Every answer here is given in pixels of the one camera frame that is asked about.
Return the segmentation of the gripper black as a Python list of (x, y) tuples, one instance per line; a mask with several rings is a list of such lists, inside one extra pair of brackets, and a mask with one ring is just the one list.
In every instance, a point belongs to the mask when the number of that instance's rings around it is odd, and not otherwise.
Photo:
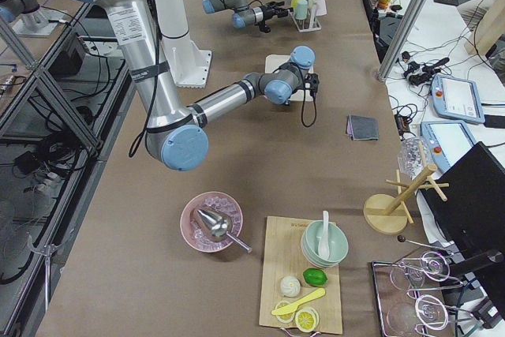
[(262, 21), (268, 21), (277, 16), (277, 18), (288, 17), (293, 9), (290, 5), (286, 5), (284, 1), (269, 2), (260, 7), (262, 12)]

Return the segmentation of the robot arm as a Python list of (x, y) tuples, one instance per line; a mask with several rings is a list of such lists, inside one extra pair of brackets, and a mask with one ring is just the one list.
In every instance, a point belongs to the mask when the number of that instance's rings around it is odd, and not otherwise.
[(285, 103), (312, 79), (314, 52), (299, 46), (272, 73), (249, 73), (186, 106), (178, 89), (206, 85), (212, 53), (193, 42), (183, 0), (79, 1), (105, 10), (147, 112), (139, 141), (172, 170), (192, 170), (204, 161), (209, 122), (259, 95)]
[(285, 2), (260, 3), (257, 7), (251, 7), (248, 0), (202, 0), (202, 6), (206, 14), (233, 10), (232, 24), (235, 28), (245, 28), (256, 25), (261, 32), (269, 33), (270, 27), (266, 21), (273, 17), (287, 17), (293, 10), (292, 7), (284, 7)]

